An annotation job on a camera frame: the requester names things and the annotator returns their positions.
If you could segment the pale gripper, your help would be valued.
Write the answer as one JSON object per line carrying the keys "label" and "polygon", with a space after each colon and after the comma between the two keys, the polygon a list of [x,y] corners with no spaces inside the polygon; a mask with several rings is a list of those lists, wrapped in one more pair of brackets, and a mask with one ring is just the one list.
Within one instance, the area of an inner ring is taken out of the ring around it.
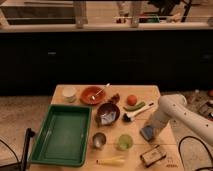
{"label": "pale gripper", "polygon": [[150,126],[155,134],[159,134],[168,124],[170,117],[161,110],[156,110],[151,114],[145,122],[146,126]]}

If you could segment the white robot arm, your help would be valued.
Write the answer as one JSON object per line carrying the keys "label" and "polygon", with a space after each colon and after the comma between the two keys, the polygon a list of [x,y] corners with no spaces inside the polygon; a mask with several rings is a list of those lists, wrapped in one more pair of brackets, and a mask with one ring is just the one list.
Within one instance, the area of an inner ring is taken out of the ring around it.
{"label": "white robot arm", "polygon": [[146,141],[155,139],[171,118],[185,124],[213,147],[213,122],[186,108],[187,100],[181,94],[163,95],[158,100],[157,110],[145,122],[141,134]]}

